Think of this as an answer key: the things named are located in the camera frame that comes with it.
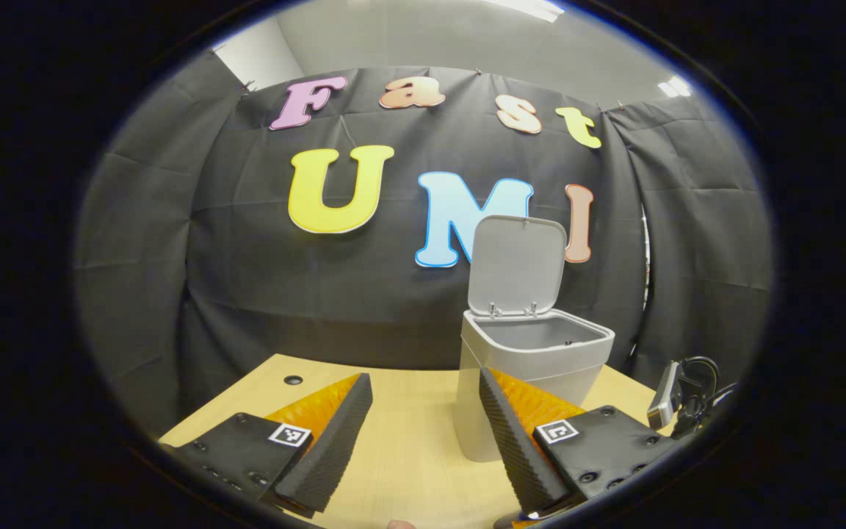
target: table surface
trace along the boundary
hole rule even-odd
[[[273,355],[160,442],[184,445],[234,413],[263,417],[355,373],[370,374],[374,404],[338,489],[325,512],[309,522],[384,529],[390,519],[405,519],[417,529],[479,529],[520,510],[501,461],[476,463],[460,451],[452,422],[458,371],[375,369]],[[303,382],[288,385],[283,381],[288,375],[302,376]],[[581,408],[612,405],[647,425],[652,398],[652,389],[604,366]],[[668,435],[671,428],[660,432]]]

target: black curtain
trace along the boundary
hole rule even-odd
[[[134,419],[161,435],[178,413],[178,304],[202,165],[241,84],[205,54],[155,87],[101,154],[73,255],[80,322]]]
[[[301,127],[268,130],[292,82],[343,75],[348,84]],[[386,109],[385,84],[436,78],[437,107]],[[494,99],[524,98],[544,130],[504,127]],[[245,97],[218,135],[195,194],[188,244],[188,290],[181,308],[184,412],[191,411],[281,353],[339,364],[457,369],[469,264],[423,268],[414,254],[426,240],[427,193],[421,173],[459,174],[483,206],[494,184],[517,178],[534,187],[529,211],[570,227],[567,184],[595,195],[593,256],[566,264],[557,308],[617,334],[610,358],[621,365],[641,318],[644,231],[637,188],[624,151],[584,147],[567,132],[558,107],[580,108],[605,129],[601,114],[550,90],[491,74],[449,68],[364,68],[313,75]],[[349,234],[310,234],[289,220],[293,155],[335,148],[326,205],[348,204],[356,163],[350,150],[388,145],[379,207]],[[463,255],[453,237],[453,248]]]
[[[336,75],[348,86],[310,111],[310,123],[268,129],[289,84]],[[385,84],[414,75],[436,78],[446,101],[378,104]],[[632,375],[654,385],[668,359],[691,352],[718,359],[726,374],[748,360],[762,321],[748,308],[768,299],[762,201],[748,155],[685,101],[601,113],[522,81],[428,67],[337,71],[241,94],[212,54],[188,64],[129,118],[84,198],[74,256],[84,331],[122,404],[151,433],[275,353],[456,369],[469,264],[414,261],[429,203],[417,177],[434,170],[459,174],[480,206],[498,180],[527,181],[531,216],[565,228],[564,187],[590,188],[592,257],[566,262],[555,307],[613,329],[609,365],[632,361]],[[504,127],[501,94],[531,101],[543,131]],[[577,143],[558,107],[592,118],[602,147]],[[292,223],[293,155],[339,151],[323,191],[336,207],[352,200],[350,151],[375,144],[395,155],[367,224],[310,234]],[[655,288],[644,327],[642,198]]]
[[[720,384],[753,361],[773,280],[762,172],[711,104],[678,97],[608,113],[641,189],[651,291],[631,375],[655,387],[672,359],[703,355]]]

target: foam letter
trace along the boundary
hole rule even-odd
[[[456,231],[466,258],[472,261],[472,245],[476,225],[487,215],[527,217],[527,201],[534,188],[526,181],[503,178],[496,182],[485,206],[479,208],[476,198],[458,174],[425,172],[419,183],[430,195],[427,213],[426,245],[416,252],[420,267],[452,267],[459,262],[459,253],[449,246],[449,232]]]
[[[312,110],[320,110],[320,108],[325,107],[328,98],[332,96],[332,90],[329,90],[329,88],[341,90],[346,84],[348,84],[348,79],[344,77],[329,77],[328,79],[290,84],[286,88],[289,91],[286,104],[283,105],[279,118],[270,123],[270,130],[278,131],[279,129],[305,125],[312,119],[312,116],[306,114],[306,105],[310,105]]]
[[[557,108],[555,112],[566,118],[567,130],[570,131],[570,135],[574,137],[574,140],[579,141],[588,148],[602,147],[602,141],[597,137],[592,137],[590,130],[587,129],[587,127],[593,126],[593,120],[585,117],[579,108]]]
[[[436,107],[446,101],[439,93],[439,81],[433,77],[404,77],[390,81],[385,87],[387,93],[380,97],[380,106],[385,108]]]
[[[322,203],[322,188],[328,165],[339,158],[335,148],[316,148],[292,157],[292,186],[289,188],[289,218],[313,234],[343,234],[360,228],[373,217],[380,200],[383,161],[394,155],[386,145],[365,145],[352,150],[358,161],[355,197],[348,205],[330,208]]]
[[[590,260],[590,204],[593,194],[582,185],[567,185],[570,197],[570,243],[567,244],[567,262]]]
[[[500,108],[496,112],[498,118],[507,128],[528,134],[537,134],[541,131],[541,121],[534,116],[538,111],[529,101],[510,95],[500,95],[494,98],[494,103]]]

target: trash can lid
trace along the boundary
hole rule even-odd
[[[560,294],[567,231],[553,220],[488,215],[476,227],[469,276],[475,314],[547,312]]]

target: ceiling light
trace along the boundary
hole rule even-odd
[[[510,7],[513,10],[519,10],[521,13],[526,13],[533,17],[545,21],[555,21],[557,17],[563,14],[560,7],[546,2],[545,0],[483,0],[490,4],[497,4],[497,6]]]
[[[691,89],[687,86],[687,83],[685,83],[685,81],[677,75],[671,77],[668,84],[671,84],[671,87],[674,88],[674,90],[677,90],[678,94],[681,94],[682,96],[691,95]]]
[[[691,95],[691,87],[688,87],[687,83],[677,75],[671,77],[668,83],[658,83],[658,88],[661,88],[661,91],[668,97],[678,97],[679,95],[688,97]]]
[[[674,90],[671,84],[658,83],[658,88],[661,88],[663,93],[668,94],[668,97],[678,97],[678,90]]]

